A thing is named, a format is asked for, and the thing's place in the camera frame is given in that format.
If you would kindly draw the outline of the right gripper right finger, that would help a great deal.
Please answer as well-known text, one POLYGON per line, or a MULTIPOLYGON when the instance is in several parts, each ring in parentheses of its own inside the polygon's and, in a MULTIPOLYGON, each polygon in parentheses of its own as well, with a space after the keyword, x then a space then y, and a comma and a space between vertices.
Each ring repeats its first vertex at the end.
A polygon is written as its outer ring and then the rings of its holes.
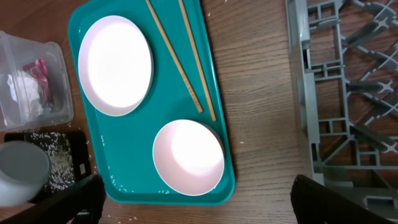
POLYGON ((393 224, 302 174, 294 180, 290 201, 298 224, 393 224))

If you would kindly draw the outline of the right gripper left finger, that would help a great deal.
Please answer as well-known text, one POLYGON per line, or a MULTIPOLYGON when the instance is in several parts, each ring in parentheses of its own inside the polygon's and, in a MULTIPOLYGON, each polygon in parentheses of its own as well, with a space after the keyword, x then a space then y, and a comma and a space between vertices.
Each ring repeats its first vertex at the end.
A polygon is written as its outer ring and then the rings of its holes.
POLYGON ((91 174, 60 193, 1 221, 1 224, 97 224, 102 217, 105 200, 102 176, 91 174))

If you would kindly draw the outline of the white rice pile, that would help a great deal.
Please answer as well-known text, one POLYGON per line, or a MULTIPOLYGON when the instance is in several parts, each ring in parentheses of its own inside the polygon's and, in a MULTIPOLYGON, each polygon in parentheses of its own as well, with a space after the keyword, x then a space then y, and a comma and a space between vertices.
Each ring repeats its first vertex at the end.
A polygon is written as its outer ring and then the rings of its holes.
POLYGON ((75 183, 72 150, 63 133, 32 133, 26 141, 39 146, 51 161, 51 173, 44 187, 46 193, 55 194, 75 183))

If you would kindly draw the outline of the grey bowl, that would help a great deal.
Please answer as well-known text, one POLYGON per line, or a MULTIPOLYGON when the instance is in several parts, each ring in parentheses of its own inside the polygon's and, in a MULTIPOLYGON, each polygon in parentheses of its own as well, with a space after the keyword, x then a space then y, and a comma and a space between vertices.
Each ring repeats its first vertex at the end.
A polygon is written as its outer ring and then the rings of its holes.
POLYGON ((49 156, 25 141, 1 144, 1 206, 15 207, 33 199, 51 173, 49 156))

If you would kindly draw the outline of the white bowl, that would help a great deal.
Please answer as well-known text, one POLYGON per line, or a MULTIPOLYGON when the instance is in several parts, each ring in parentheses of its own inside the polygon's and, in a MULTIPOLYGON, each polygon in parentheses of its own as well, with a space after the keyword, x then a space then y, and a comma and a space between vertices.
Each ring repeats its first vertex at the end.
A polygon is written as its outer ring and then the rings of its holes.
POLYGON ((221 138, 208 125, 189 119, 171 121, 159 130, 152 159, 163 182, 182 195, 205 195, 224 174, 221 138))

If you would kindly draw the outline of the white napkin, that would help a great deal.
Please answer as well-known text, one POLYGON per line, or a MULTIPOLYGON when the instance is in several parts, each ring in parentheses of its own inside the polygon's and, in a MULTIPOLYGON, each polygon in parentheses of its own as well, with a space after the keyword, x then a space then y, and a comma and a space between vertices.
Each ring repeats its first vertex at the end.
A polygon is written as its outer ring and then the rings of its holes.
POLYGON ((26 120, 34 119, 43 114, 38 81, 24 71, 17 71, 16 80, 22 94, 22 107, 26 120))

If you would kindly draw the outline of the red snack wrapper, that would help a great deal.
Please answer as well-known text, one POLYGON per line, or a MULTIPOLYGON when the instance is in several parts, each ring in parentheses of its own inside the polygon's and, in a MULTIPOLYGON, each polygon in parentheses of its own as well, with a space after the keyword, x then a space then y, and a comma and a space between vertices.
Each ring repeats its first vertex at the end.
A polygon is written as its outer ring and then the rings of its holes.
POLYGON ((34 62, 24 65, 22 69, 37 81, 41 103, 46 107, 52 108, 53 99, 49 87, 49 70, 45 59, 40 57, 34 62))

